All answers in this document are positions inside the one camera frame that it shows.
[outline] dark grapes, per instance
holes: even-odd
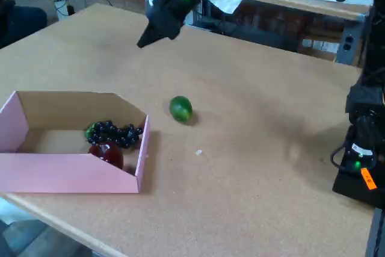
[[[85,134],[87,141],[91,144],[100,144],[106,141],[115,143],[118,147],[125,149],[139,142],[139,135],[143,133],[142,128],[135,128],[133,124],[117,128],[111,120],[94,123],[87,129]]]
[[[107,120],[104,124],[106,125],[107,128],[110,128],[113,125],[111,120]]]

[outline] lime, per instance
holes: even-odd
[[[188,98],[176,96],[170,102],[170,112],[178,122],[187,122],[193,115],[193,107]]]

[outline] pink box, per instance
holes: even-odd
[[[112,120],[143,128],[140,149],[123,150],[124,170],[88,153],[84,131]],[[149,117],[113,93],[15,91],[0,110],[0,192],[139,193]]]

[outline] orange label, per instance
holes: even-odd
[[[377,186],[375,185],[372,176],[367,170],[367,168],[361,169],[361,175],[363,176],[363,179],[365,180],[365,183],[368,186],[369,190],[377,189]]]

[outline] person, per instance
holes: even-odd
[[[43,29],[47,22],[47,14],[40,8],[20,7],[12,0],[0,0],[0,48]]]

